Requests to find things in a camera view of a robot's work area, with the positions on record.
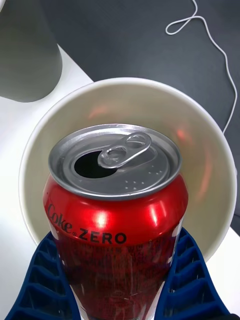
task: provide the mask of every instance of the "gray cylinder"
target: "gray cylinder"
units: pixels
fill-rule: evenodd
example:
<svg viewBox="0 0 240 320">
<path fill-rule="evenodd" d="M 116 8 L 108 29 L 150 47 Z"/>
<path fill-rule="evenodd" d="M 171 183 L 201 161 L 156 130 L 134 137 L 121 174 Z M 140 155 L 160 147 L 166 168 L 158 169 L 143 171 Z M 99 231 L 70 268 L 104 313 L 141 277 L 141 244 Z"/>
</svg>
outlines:
<svg viewBox="0 0 240 320">
<path fill-rule="evenodd" d="M 55 88 L 62 67 L 38 0 L 7 0 L 0 12 L 0 96 L 39 100 Z"/>
</svg>

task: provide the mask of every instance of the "soda can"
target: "soda can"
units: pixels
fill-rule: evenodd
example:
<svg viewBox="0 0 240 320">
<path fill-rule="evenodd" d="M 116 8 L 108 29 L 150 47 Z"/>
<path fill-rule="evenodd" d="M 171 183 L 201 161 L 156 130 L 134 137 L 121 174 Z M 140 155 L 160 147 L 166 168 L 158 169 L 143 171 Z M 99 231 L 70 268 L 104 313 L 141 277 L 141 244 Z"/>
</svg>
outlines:
<svg viewBox="0 0 240 320">
<path fill-rule="evenodd" d="M 43 203 L 84 320 L 150 320 L 188 204 L 165 135 L 104 124 L 59 141 Z"/>
</svg>

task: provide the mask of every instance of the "blue holder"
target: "blue holder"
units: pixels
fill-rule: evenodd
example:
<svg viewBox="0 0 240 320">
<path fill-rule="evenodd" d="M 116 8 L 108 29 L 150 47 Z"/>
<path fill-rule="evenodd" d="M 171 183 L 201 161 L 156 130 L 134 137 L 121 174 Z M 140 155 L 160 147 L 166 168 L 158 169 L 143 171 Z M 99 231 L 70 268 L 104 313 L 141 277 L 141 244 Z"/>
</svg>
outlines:
<svg viewBox="0 0 240 320">
<path fill-rule="evenodd" d="M 182 229 L 154 320 L 202 320 L 228 315 L 201 251 Z M 81 320 L 51 233 L 38 245 L 5 320 Z"/>
</svg>

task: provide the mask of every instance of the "dark gray floor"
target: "dark gray floor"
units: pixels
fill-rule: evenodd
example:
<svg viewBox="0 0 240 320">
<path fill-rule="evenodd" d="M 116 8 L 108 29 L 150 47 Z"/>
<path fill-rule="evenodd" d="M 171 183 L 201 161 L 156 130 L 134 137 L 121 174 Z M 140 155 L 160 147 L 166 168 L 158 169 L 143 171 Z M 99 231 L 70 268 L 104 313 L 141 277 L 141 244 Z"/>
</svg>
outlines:
<svg viewBox="0 0 240 320">
<path fill-rule="evenodd" d="M 240 91 L 240 1 L 196 1 L 198 14 L 228 55 Z M 202 22 L 193 20 L 176 35 L 165 34 L 167 24 L 192 15 L 191 0 L 41 2 L 57 42 L 92 80 L 142 77 L 166 83 L 194 98 L 224 128 L 234 94 L 224 58 Z M 240 182 L 240 99 L 226 138 Z M 240 213 L 240 196 L 236 211 Z"/>
</svg>

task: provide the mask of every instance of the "red can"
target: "red can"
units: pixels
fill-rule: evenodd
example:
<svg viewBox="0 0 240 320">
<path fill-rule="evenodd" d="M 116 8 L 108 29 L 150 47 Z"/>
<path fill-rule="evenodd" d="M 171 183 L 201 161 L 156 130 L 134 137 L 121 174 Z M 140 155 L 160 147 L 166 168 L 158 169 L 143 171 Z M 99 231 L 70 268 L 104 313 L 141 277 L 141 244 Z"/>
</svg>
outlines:
<svg viewBox="0 0 240 320">
<path fill-rule="evenodd" d="M 188 204 L 178 147 L 105 124 L 52 149 L 44 208 L 84 320 L 150 320 Z"/>
</svg>

